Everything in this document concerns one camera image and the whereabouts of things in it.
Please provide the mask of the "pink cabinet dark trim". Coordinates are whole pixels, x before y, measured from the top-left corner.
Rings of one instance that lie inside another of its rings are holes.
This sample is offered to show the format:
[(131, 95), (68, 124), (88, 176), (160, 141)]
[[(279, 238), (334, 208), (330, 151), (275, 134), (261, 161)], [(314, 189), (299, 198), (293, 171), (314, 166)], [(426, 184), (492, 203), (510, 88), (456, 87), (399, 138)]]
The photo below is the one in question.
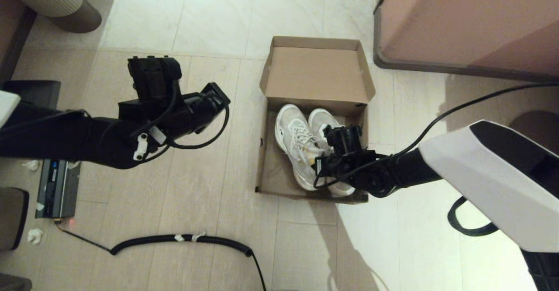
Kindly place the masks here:
[(559, 0), (377, 0), (384, 69), (559, 82)]

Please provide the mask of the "grey power inverter box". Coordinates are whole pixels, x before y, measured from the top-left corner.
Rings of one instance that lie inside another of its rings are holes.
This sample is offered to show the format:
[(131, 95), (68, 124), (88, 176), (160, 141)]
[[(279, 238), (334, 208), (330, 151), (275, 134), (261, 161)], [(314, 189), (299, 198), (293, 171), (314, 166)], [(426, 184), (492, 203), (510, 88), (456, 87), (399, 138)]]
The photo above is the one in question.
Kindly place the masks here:
[(64, 219), (75, 216), (80, 170), (80, 161), (43, 161), (35, 218)]

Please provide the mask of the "dark grey rounded object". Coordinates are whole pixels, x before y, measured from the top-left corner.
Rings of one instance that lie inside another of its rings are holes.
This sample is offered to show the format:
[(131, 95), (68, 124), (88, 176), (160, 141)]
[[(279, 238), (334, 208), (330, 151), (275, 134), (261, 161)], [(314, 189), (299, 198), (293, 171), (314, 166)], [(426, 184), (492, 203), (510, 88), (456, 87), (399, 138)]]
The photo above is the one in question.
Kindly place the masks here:
[(0, 291), (31, 291), (31, 289), (30, 279), (0, 273)]

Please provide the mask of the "white mesh sneaker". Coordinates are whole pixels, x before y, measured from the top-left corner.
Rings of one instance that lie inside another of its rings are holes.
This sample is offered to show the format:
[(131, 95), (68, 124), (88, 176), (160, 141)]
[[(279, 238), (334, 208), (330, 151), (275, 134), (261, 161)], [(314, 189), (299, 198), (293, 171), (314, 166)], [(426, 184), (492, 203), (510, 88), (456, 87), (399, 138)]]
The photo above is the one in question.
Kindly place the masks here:
[(274, 136), (277, 145), (291, 162), (293, 175), (299, 186), (307, 191), (316, 191), (313, 165), (315, 158), (323, 156), (325, 150), (319, 147), (304, 114), (296, 105), (286, 104), (280, 109)]
[[(330, 114), (330, 112), (322, 108), (315, 109), (311, 112), (311, 114), (309, 114), (308, 123), (311, 133), (315, 136), (319, 148), (323, 150), (322, 156), (327, 157), (334, 154), (334, 149), (328, 144), (324, 130), (328, 126), (331, 128), (339, 128), (343, 125), (340, 124), (338, 120)], [(328, 190), (333, 197), (346, 197), (355, 192), (355, 188), (343, 182), (337, 182), (328, 186)]]

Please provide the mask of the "black flat panel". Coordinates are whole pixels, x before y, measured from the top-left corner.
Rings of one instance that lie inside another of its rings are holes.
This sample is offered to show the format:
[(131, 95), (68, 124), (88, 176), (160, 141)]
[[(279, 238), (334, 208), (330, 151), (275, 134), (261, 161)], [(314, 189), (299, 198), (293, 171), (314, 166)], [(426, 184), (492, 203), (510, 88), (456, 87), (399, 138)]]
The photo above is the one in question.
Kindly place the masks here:
[(24, 102), (56, 109), (61, 85), (55, 80), (8, 80), (0, 84), (0, 90), (18, 94)]

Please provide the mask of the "brown wooden furniture side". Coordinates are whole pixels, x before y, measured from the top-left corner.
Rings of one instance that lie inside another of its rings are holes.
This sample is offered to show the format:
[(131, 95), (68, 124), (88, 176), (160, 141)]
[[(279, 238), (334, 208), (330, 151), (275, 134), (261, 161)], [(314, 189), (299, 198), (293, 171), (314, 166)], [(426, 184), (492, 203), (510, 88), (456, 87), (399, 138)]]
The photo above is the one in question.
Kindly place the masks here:
[(0, 0), (0, 84), (12, 78), (36, 17), (20, 0)]

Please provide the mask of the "cardboard shoe box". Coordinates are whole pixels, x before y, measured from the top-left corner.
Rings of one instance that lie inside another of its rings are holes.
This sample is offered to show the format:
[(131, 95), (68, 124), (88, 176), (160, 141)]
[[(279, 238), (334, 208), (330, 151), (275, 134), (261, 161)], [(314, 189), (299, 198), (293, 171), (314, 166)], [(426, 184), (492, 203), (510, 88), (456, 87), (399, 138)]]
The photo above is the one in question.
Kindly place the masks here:
[(274, 36), (260, 80), (266, 97), (260, 133), (257, 193), (294, 200), (361, 204), (369, 196), (355, 193), (335, 198), (327, 189), (307, 191), (297, 182), (288, 157), (277, 145), (274, 123), (286, 104), (305, 115), (325, 108), (346, 126), (362, 130), (362, 146), (369, 146), (367, 104), (376, 90), (365, 51), (359, 40)]

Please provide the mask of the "dark padded stool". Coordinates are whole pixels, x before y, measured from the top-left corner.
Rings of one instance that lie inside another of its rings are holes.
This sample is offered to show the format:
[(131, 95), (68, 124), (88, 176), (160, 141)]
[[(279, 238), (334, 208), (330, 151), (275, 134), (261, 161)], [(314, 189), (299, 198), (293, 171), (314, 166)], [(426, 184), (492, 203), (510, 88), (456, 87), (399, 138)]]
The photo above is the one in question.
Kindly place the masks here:
[(0, 252), (18, 248), (28, 214), (29, 193), (0, 187)]

